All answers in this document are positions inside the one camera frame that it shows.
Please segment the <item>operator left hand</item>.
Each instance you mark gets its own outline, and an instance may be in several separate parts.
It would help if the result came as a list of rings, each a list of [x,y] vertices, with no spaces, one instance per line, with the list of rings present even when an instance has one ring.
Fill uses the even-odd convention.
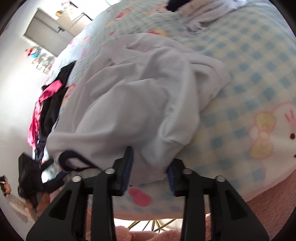
[[[36,221],[46,210],[46,208],[50,205],[51,199],[48,193],[44,193],[41,198],[41,201],[38,203],[38,206],[36,208],[33,207],[33,204],[29,199],[26,199],[25,202],[32,219]]]

